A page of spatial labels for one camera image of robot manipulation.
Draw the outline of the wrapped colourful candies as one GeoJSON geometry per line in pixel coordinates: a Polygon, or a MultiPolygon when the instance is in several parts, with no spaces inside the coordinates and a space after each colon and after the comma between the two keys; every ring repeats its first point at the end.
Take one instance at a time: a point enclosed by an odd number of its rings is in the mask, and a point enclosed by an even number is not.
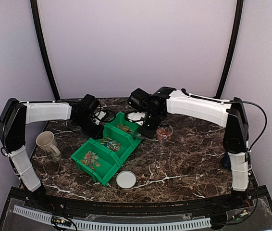
{"type": "Polygon", "coordinates": [[[104,137],[103,139],[99,140],[99,143],[113,152],[121,150],[121,144],[110,137],[104,137]]]}

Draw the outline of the white jar lid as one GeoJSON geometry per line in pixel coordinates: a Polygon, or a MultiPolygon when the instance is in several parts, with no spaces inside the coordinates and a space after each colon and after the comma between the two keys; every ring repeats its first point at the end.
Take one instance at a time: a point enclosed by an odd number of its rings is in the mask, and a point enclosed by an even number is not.
{"type": "Polygon", "coordinates": [[[132,171],[122,171],[117,175],[116,183],[123,189],[130,189],[136,184],[136,175],[132,171]]]}

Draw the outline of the beige ceramic mug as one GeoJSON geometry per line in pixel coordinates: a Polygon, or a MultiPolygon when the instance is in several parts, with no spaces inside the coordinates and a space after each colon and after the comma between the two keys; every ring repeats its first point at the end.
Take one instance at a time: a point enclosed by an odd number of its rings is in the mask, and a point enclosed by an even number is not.
{"type": "Polygon", "coordinates": [[[45,153],[51,155],[53,162],[61,159],[61,151],[58,148],[54,134],[51,131],[44,131],[36,138],[36,145],[45,153]]]}

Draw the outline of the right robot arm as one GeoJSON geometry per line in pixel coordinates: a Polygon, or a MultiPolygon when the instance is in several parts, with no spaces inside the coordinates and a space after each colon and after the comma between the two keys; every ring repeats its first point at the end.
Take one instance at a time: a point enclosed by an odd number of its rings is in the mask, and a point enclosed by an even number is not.
{"type": "Polygon", "coordinates": [[[168,115],[187,116],[223,130],[223,148],[230,159],[232,189],[227,204],[239,208],[246,201],[249,185],[249,155],[254,142],[249,141],[249,124],[245,105],[260,108],[253,102],[234,97],[222,100],[188,93],[186,89],[161,87],[153,94],[138,88],[128,99],[129,105],[141,114],[139,133],[153,137],[168,115]]]}

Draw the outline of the metal scoop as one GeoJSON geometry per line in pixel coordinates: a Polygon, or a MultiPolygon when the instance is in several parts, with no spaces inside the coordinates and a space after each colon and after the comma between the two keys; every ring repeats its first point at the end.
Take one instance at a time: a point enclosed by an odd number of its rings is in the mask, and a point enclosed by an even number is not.
{"type": "Polygon", "coordinates": [[[138,131],[134,131],[134,133],[132,134],[132,137],[134,138],[134,139],[141,139],[141,140],[143,140],[145,137],[141,134],[141,133],[139,133],[138,131]]]}

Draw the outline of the green three-compartment bin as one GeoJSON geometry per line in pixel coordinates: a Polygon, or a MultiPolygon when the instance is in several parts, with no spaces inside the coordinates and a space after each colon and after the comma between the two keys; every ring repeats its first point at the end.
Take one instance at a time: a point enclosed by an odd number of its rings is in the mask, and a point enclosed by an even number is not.
{"type": "Polygon", "coordinates": [[[92,177],[93,181],[98,181],[104,186],[109,183],[111,178],[117,173],[120,167],[123,166],[128,157],[141,143],[141,139],[134,139],[132,135],[118,129],[116,127],[118,124],[124,124],[134,131],[137,131],[139,125],[125,120],[123,112],[118,112],[114,121],[104,125],[103,138],[110,137],[120,143],[120,151],[113,152],[102,146],[99,143],[100,139],[95,140],[90,138],[71,156],[79,170],[87,173],[92,177]],[[99,156],[101,167],[96,167],[92,170],[81,163],[81,159],[88,151],[95,152],[99,156]]]}

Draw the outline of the black front rail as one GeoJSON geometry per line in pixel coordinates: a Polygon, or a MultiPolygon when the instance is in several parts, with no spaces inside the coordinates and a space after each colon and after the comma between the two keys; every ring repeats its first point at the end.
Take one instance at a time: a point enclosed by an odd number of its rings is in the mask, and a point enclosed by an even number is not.
{"type": "Polygon", "coordinates": [[[108,203],[87,200],[76,200],[46,194],[44,186],[38,190],[29,191],[31,202],[27,205],[50,208],[51,212],[67,216],[83,217],[86,214],[109,216],[163,216],[191,213],[207,217],[225,215],[233,209],[242,209],[247,206],[242,194],[227,194],[211,198],[187,200],[166,203],[108,203]]]}

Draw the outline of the right black frame post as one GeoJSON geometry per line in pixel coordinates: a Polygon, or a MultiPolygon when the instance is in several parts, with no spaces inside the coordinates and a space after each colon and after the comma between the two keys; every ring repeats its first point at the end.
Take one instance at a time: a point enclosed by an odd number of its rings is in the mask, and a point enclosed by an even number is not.
{"type": "Polygon", "coordinates": [[[240,28],[243,5],[244,5],[243,0],[237,0],[236,1],[234,22],[233,22],[232,32],[231,32],[231,36],[230,36],[230,41],[229,41],[229,47],[228,47],[227,55],[226,55],[226,58],[225,58],[225,63],[224,63],[222,75],[221,75],[221,78],[220,78],[220,82],[219,82],[219,85],[217,87],[216,94],[214,96],[215,99],[220,99],[221,98],[221,96],[223,94],[223,91],[224,91],[224,88],[225,88],[225,85],[226,85],[226,82],[227,82],[227,78],[228,78],[228,75],[229,75],[233,55],[234,55],[234,52],[235,52],[238,32],[239,32],[239,28],[240,28]]]}

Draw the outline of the left black frame post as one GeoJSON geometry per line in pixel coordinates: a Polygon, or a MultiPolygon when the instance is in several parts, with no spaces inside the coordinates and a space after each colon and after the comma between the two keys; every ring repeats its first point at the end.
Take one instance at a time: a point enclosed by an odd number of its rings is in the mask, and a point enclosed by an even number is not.
{"type": "Polygon", "coordinates": [[[39,9],[38,9],[38,1],[37,0],[30,0],[30,5],[31,5],[31,11],[32,11],[32,17],[33,17],[33,21],[34,21],[35,31],[36,31],[36,37],[37,37],[42,61],[44,64],[44,68],[45,68],[47,78],[49,81],[49,85],[50,85],[54,99],[59,101],[59,100],[61,100],[61,97],[60,97],[60,94],[59,94],[59,91],[58,91],[58,88],[57,88],[57,85],[55,82],[54,74],[53,74],[53,71],[52,71],[52,68],[50,65],[50,60],[49,60],[49,56],[48,56],[48,52],[47,52],[47,48],[46,48],[46,43],[44,40],[44,35],[43,35],[43,31],[42,31],[42,24],[41,24],[40,15],[39,15],[39,9]]]}

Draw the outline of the green yellow gummy candies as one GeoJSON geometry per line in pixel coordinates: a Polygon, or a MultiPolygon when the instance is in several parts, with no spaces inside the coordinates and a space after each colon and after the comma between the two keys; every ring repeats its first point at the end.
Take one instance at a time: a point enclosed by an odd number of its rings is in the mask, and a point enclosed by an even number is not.
{"type": "Polygon", "coordinates": [[[116,127],[127,134],[132,135],[134,133],[134,130],[124,124],[118,124],[116,127]]]}

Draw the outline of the black frame post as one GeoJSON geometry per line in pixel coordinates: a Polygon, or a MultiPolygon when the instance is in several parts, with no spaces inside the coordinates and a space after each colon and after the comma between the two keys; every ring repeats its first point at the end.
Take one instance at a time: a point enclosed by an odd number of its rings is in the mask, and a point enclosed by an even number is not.
{"type": "Polygon", "coordinates": [[[36,31],[36,37],[37,37],[42,61],[44,64],[44,68],[45,68],[47,78],[49,81],[49,85],[50,85],[54,99],[59,101],[59,100],[61,100],[61,97],[60,97],[60,94],[59,94],[59,91],[58,91],[58,88],[57,88],[57,85],[55,82],[54,74],[53,74],[53,71],[52,71],[52,68],[50,65],[50,60],[49,60],[49,56],[48,56],[48,52],[47,52],[47,48],[46,48],[46,43],[44,40],[44,35],[43,35],[43,31],[42,31],[42,24],[41,24],[40,15],[39,15],[39,9],[38,9],[38,1],[37,0],[30,0],[30,5],[31,5],[31,11],[32,11],[32,17],[33,17],[33,21],[34,21],[35,31],[36,31]]]}
{"type": "Polygon", "coordinates": [[[224,63],[222,75],[221,75],[221,78],[220,78],[220,82],[219,82],[219,85],[217,87],[216,94],[214,96],[215,99],[220,99],[221,98],[221,96],[223,94],[223,91],[224,91],[224,88],[225,88],[225,85],[226,85],[226,82],[227,82],[227,78],[228,78],[228,75],[229,75],[233,55],[234,55],[234,52],[235,52],[238,32],[239,32],[239,28],[240,28],[243,5],[244,5],[243,0],[237,0],[236,1],[234,22],[233,22],[232,32],[231,32],[231,36],[230,36],[230,41],[229,41],[229,47],[228,47],[227,55],[226,55],[226,58],[225,58],[225,63],[224,63]]]}

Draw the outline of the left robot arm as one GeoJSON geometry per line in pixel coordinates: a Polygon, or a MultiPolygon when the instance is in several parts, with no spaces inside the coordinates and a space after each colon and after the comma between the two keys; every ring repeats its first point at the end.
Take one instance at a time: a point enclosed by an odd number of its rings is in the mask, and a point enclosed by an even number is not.
{"type": "Polygon", "coordinates": [[[1,152],[8,157],[16,175],[30,192],[31,202],[40,210],[50,206],[50,199],[41,190],[44,186],[34,171],[25,146],[25,127],[50,120],[71,120],[90,138],[101,138],[104,130],[100,102],[87,94],[81,101],[28,102],[10,98],[0,115],[1,152]]]}

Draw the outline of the star gummy candies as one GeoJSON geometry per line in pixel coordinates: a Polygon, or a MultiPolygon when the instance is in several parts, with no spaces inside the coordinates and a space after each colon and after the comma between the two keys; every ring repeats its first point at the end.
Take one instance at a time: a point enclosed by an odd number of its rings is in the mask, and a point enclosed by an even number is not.
{"type": "Polygon", "coordinates": [[[85,156],[81,159],[81,163],[83,163],[88,168],[94,170],[96,167],[101,167],[101,163],[99,162],[99,156],[92,151],[88,151],[85,156]]]}

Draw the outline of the dark blue mug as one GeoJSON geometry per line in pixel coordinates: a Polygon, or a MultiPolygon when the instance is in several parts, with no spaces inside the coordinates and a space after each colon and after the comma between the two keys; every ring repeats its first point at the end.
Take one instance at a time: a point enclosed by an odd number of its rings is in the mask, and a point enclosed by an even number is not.
{"type": "Polygon", "coordinates": [[[224,169],[231,170],[231,161],[228,153],[224,153],[221,159],[221,165],[224,169]]]}

